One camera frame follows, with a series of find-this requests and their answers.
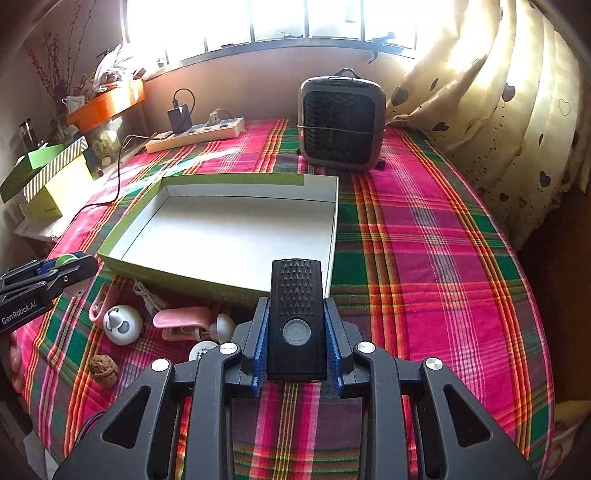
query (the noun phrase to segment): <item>power strip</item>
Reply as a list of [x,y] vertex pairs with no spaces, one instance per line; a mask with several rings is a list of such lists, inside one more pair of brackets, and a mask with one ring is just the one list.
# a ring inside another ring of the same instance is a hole
[[217,125],[199,124],[193,125],[189,130],[182,134],[170,135],[166,138],[156,137],[146,144],[148,153],[168,150],[169,148],[183,147],[195,143],[211,142],[213,140],[223,140],[224,138],[236,138],[244,130],[244,119],[231,118],[222,120]]

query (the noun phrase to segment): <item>walnut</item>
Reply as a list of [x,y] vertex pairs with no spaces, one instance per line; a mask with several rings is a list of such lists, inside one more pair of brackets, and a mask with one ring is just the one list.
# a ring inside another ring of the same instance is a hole
[[95,355],[88,364],[90,376],[103,388],[112,388],[117,383],[117,364],[109,355]]

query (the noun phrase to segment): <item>orange shelf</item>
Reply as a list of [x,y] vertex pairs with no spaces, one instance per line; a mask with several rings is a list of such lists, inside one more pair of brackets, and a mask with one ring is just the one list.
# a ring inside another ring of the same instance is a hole
[[85,134],[145,98],[144,84],[141,80],[133,80],[127,86],[109,90],[75,110],[66,117],[66,122]]

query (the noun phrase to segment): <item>portable air cooler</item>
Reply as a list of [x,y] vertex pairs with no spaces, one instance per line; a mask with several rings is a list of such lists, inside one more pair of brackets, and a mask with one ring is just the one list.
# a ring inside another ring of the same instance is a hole
[[301,154],[325,167],[374,168],[385,116],[386,96],[377,83],[342,76],[308,79],[299,95]]

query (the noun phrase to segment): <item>yellow box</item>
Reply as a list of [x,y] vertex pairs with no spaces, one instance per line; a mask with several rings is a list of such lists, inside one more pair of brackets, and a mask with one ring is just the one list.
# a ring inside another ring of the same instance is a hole
[[78,155],[50,178],[29,203],[21,207],[27,210],[25,216],[33,220],[59,218],[71,204],[77,205],[72,200],[86,194],[92,184],[84,155]]

